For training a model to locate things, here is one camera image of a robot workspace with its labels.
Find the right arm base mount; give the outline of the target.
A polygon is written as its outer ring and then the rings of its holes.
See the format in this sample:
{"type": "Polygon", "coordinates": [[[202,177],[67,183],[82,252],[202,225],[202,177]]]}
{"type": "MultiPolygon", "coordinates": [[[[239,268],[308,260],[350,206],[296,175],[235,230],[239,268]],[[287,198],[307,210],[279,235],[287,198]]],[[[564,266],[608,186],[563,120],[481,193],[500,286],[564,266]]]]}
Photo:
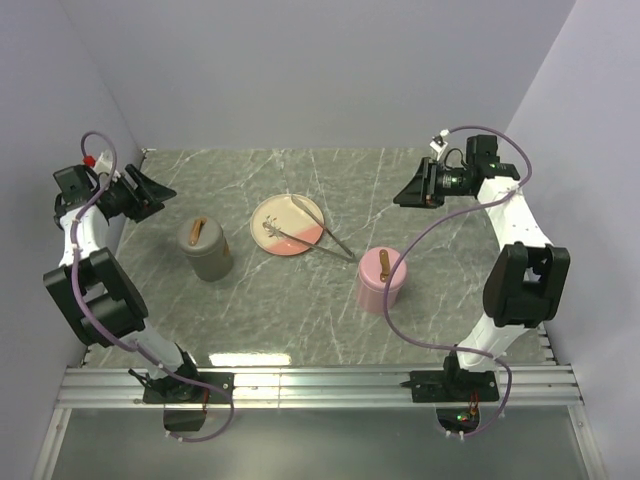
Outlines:
{"type": "Polygon", "coordinates": [[[491,371],[414,370],[400,384],[409,389],[416,404],[436,404],[436,417],[447,434],[467,435],[481,422],[480,403],[500,399],[498,382],[491,371]]]}

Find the pink cylindrical container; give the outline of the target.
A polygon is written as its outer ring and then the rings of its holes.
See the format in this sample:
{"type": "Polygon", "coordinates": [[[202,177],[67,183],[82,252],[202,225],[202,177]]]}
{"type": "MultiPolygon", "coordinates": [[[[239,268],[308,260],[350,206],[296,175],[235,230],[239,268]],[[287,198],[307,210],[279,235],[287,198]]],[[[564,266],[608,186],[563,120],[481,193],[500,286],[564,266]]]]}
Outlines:
{"type": "MultiPolygon", "coordinates": [[[[400,257],[400,253],[390,247],[375,247],[368,250],[358,264],[357,303],[366,312],[382,315],[383,296],[389,274],[400,257]]],[[[406,283],[408,267],[403,260],[390,282],[387,306],[393,307],[399,292],[406,283]]]]}

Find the grey round lid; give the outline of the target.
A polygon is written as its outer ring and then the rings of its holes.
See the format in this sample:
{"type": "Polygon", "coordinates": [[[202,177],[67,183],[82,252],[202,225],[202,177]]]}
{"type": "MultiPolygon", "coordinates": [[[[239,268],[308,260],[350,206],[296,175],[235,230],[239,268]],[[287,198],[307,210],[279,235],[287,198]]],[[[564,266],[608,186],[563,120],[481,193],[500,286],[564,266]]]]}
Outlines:
{"type": "Polygon", "coordinates": [[[177,244],[187,256],[219,254],[224,250],[224,231],[211,217],[188,218],[177,231],[177,244]]]}

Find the metal tongs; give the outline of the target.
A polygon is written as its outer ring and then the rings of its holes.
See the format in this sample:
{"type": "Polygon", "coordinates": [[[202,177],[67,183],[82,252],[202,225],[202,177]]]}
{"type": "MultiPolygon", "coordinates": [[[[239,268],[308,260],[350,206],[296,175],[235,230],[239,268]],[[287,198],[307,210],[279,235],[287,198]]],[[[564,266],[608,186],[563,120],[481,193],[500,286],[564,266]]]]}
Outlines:
{"type": "Polygon", "coordinates": [[[278,194],[261,203],[251,219],[251,232],[256,243],[273,255],[316,250],[349,263],[356,261],[355,254],[331,231],[320,207],[299,194],[278,194]]]}

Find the pink round lid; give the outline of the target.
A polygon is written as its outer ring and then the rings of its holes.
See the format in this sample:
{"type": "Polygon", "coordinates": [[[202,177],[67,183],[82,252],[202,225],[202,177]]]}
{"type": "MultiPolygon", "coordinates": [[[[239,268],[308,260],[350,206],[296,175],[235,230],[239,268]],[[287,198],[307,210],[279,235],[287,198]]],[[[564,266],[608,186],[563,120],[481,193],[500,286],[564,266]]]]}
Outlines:
{"type": "MultiPolygon", "coordinates": [[[[383,272],[392,273],[393,267],[400,257],[400,253],[390,247],[375,247],[368,250],[359,262],[359,278],[363,284],[375,291],[383,291],[386,283],[381,280],[383,272]]],[[[404,286],[408,276],[408,267],[402,260],[391,278],[391,291],[404,286]]]]}

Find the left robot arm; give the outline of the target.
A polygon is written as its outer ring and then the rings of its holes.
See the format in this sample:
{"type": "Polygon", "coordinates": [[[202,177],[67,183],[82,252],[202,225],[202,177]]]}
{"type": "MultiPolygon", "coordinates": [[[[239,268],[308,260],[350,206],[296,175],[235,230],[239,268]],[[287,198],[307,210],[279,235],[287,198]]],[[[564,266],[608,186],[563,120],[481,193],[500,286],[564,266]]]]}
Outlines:
{"type": "Polygon", "coordinates": [[[85,345],[116,346],[147,364],[136,379],[164,402],[190,402],[203,379],[188,353],[163,338],[134,283],[106,245],[109,221],[123,215],[140,222],[175,197],[165,187],[127,165],[103,173],[87,164],[55,172],[60,188],[54,220],[65,246],[59,266],[43,283],[76,337],[85,345]]]}

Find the grey cylindrical container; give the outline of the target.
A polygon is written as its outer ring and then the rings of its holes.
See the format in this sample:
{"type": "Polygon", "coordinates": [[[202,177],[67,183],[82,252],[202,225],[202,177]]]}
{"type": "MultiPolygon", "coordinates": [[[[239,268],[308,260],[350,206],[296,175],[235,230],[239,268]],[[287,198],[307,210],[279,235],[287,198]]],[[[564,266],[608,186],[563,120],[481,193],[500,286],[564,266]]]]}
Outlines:
{"type": "Polygon", "coordinates": [[[177,245],[196,276],[203,281],[221,280],[233,267],[224,230],[211,217],[198,216],[184,221],[177,232],[177,245]]]}

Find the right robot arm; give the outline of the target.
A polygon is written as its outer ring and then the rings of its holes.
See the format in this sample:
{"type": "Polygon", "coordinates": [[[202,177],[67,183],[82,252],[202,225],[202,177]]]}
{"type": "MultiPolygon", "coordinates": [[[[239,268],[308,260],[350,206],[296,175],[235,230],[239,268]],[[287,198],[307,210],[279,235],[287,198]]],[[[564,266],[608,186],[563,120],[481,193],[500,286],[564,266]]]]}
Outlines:
{"type": "Polygon", "coordinates": [[[471,333],[447,355],[444,393],[466,398],[490,380],[498,359],[523,334],[557,313],[570,254],[553,245],[537,224],[522,188],[528,175],[501,161],[502,135],[484,132],[467,139],[458,167],[447,165],[445,136],[431,142],[411,181],[394,198],[400,207],[435,209],[448,197],[473,197],[484,210],[500,249],[486,280],[483,314],[471,333]]]}

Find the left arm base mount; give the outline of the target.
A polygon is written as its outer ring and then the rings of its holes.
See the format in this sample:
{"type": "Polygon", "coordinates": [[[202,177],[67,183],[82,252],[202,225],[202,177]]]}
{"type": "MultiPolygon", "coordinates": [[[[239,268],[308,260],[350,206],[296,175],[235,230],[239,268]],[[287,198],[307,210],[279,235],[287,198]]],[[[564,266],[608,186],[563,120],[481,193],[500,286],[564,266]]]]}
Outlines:
{"type": "Polygon", "coordinates": [[[195,436],[205,434],[223,424],[228,414],[229,401],[233,398],[234,374],[223,372],[200,372],[198,381],[213,385],[206,387],[177,382],[166,377],[173,387],[161,394],[151,388],[151,381],[143,381],[141,403],[145,406],[161,407],[166,430],[176,434],[195,436]]]}

